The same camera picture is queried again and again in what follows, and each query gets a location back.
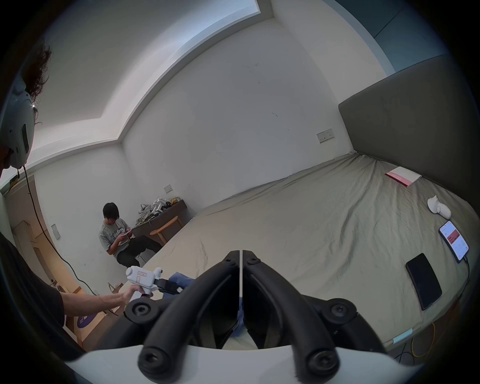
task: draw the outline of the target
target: pink notebook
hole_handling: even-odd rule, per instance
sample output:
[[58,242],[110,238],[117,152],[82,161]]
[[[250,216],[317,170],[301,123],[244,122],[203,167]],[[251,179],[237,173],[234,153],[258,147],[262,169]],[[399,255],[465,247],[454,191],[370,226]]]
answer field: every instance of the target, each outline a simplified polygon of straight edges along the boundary
[[385,173],[388,177],[397,180],[400,184],[408,187],[413,182],[421,178],[421,175],[403,167],[397,167],[390,172]]

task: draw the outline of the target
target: smartphone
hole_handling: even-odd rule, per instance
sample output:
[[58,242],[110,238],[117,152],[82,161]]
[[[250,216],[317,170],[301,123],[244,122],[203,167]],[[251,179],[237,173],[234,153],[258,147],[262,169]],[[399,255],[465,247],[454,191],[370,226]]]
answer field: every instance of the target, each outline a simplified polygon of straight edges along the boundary
[[430,307],[442,295],[437,276],[423,253],[405,264],[422,311]]
[[468,252],[468,245],[458,229],[455,228],[451,221],[447,221],[438,231],[455,255],[456,262],[461,262]]

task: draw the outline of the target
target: phone screen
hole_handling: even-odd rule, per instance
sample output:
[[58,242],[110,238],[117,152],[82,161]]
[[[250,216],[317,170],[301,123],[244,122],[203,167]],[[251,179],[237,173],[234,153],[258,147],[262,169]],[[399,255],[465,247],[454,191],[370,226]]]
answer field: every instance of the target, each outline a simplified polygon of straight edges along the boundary
[[440,233],[450,245],[457,260],[462,260],[463,256],[465,256],[468,251],[468,245],[462,235],[460,235],[460,232],[458,232],[458,229],[455,228],[451,221],[447,221],[440,228]]

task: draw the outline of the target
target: gray headboard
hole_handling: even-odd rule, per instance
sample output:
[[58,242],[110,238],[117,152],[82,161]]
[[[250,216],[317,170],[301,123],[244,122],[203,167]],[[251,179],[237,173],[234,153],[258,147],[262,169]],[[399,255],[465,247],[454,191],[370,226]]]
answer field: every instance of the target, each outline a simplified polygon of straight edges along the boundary
[[338,109],[357,152],[420,173],[480,214],[479,114],[450,56],[397,72]]

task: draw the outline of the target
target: wooden stool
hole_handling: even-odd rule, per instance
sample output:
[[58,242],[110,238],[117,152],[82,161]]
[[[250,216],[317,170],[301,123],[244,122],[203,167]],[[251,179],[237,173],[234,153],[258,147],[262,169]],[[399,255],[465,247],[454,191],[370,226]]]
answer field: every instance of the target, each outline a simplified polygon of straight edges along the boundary
[[160,240],[162,241],[163,245],[165,245],[167,243],[167,239],[165,238],[165,236],[162,235],[162,232],[165,229],[170,228],[175,222],[178,222],[180,228],[183,227],[179,217],[175,216],[173,219],[171,219],[168,223],[166,223],[161,228],[155,229],[154,231],[150,232],[150,236],[158,235],[158,237],[160,237]]

